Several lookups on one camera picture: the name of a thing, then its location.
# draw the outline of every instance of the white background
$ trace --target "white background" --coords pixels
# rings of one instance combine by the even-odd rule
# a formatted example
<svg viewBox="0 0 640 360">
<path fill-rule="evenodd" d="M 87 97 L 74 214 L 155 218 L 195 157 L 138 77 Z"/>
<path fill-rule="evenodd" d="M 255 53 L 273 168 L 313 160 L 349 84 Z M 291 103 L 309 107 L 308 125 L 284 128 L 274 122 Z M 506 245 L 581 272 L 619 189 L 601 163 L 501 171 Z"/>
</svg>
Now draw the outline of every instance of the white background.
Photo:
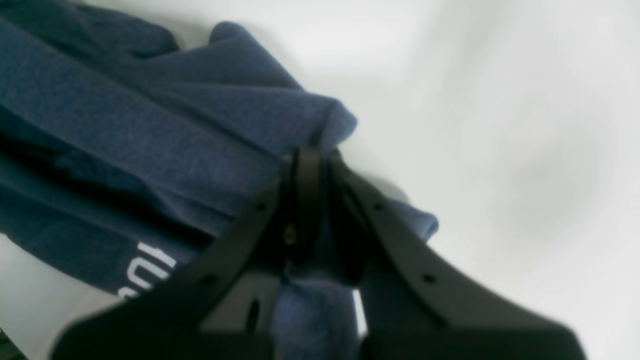
<svg viewBox="0 0 640 360">
<path fill-rule="evenodd" d="M 636 2 L 87 3 L 164 25 L 187 48 L 221 20 L 246 26 L 358 117 L 348 163 L 436 214 L 439 254 L 569 325 L 590 359 L 640 359 Z M 0 325 L 32 360 L 68 318 L 114 301 L 6 239 L 0 261 Z"/>
</svg>

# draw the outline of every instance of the hole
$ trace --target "hole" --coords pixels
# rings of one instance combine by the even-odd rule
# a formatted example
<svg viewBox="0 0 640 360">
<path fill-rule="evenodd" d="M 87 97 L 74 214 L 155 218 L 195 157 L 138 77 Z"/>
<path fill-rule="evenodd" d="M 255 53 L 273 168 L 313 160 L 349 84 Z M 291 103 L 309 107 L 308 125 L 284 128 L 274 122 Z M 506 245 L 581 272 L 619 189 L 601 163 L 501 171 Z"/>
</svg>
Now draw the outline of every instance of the hole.
<svg viewBox="0 0 640 360">
<path fill-rule="evenodd" d="M 254 299 L 251 302 L 249 308 L 249 315 L 246 317 L 245 329 L 247 332 L 255 332 L 255 328 L 258 325 L 258 317 L 260 316 L 260 302 Z"/>
<path fill-rule="evenodd" d="M 424 274 L 422 276 L 422 281 L 427 282 L 429 284 L 434 284 L 436 282 L 436 278 L 433 275 Z"/>
<path fill-rule="evenodd" d="M 216 282 L 216 276 L 213 275 L 213 274 L 206 275 L 205 277 L 200 279 L 200 284 L 201 285 L 208 286 L 208 285 L 213 284 L 214 282 Z"/>
</svg>

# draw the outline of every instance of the navy blue fabric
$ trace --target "navy blue fabric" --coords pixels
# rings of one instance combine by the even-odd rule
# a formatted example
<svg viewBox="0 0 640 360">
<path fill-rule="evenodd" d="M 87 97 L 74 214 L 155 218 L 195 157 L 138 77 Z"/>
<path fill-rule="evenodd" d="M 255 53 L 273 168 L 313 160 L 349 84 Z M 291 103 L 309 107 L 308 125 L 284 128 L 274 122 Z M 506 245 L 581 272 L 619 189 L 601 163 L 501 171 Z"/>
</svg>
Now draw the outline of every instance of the navy blue fabric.
<svg viewBox="0 0 640 360">
<path fill-rule="evenodd" d="M 126 14 L 0 1 L 0 232 L 110 293 L 134 296 L 189 263 L 283 155 L 326 154 L 355 126 L 237 24 L 181 51 Z M 437 230 L 432 215 L 397 208 L 425 240 Z M 286 359 L 355 355 L 348 289 L 287 280 L 276 313 Z"/>
</svg>

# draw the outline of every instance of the blue t-shirt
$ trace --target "blue t-shirt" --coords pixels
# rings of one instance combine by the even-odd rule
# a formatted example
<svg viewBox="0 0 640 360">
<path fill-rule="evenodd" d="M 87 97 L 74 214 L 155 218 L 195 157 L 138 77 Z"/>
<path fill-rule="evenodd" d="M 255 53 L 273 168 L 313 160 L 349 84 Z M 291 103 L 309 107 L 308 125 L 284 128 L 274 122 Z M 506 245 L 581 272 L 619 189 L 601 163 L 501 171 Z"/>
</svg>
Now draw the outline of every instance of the blue t-shirt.
<svg viewBox="0 0 640 360">
<path fill-rule="evenodd" d="M 297 147 L 353 132 L 237 24 L 181 51 L 166 29 L 59 0 L 0 0 L 0 232 L 96 288 L 134 297 L 188 264 Z M 437 221 L 396 203 L 427 240 Z M 355 355 L 351 292 L 285 281 L 285 359 Z"/>
</svg>

